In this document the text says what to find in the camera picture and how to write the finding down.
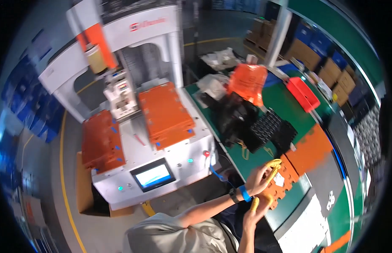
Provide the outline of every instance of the red plastic bin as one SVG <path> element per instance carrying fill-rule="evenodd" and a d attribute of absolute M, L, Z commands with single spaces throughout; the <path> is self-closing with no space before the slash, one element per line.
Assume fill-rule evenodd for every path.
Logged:
<path fill-rule="evenodd" d="M 286 83 L 286 87 L 306 113 L 309 113 L 320 105 L 318 98 L 301 78 L 291 77 Z"/>

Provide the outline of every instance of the white cloth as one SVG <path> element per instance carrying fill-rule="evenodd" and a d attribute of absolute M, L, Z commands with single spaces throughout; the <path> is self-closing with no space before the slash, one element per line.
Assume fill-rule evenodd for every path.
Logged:
<path fill-rule="evenodd" d="M 229 240 L 214 219 L 184 228 L 178 219 L 157 213 L 126 231 L 123 253 L 235 253 Z"/>

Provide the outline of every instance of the person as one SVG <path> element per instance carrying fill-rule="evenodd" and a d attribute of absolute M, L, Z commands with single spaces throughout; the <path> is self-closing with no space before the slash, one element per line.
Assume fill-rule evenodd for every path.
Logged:
<path fill-rule="evenodd" d="M 141 221 L 126 231 L 123 253 L 254 252 L 256 225 L 273 201 L 273 197 L 262 194 L 273 177 L 273 173 L 267 175 L 269 171 L 268 165 L 257 168 L 249 175 L 245 185 L 236 191 L 193 206 L 175 217 L 157 213 Z M 252 204 L 251 210 L 244 214 L 238 242 L 228 226 L 212 217 L 240 201 L 243 203 L 245 190 L 249 196 L 259 196 L 260 204 L 258 207 Z"/>

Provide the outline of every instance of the black wristwatch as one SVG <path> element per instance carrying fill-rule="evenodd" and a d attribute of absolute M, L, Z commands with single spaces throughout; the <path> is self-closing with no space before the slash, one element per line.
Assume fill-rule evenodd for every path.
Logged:
<path fill-rule="evenodd" d="M 235 204 L 239 203 L 239 200 L 237 199 L 237 190 L 235 188 L 231 188 L 231 190 L 229 190 L 229 196 L 231 197 L 232 201 L 234 201 Z"/>

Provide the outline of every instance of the touchscreen display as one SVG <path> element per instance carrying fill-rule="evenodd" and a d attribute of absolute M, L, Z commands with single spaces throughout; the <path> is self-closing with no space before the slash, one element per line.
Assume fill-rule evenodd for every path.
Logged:
<path fill-rule="evenodd" d="M 135 175 L 143 188 L 158 184 L 171 178 L 164 164 Z"/>

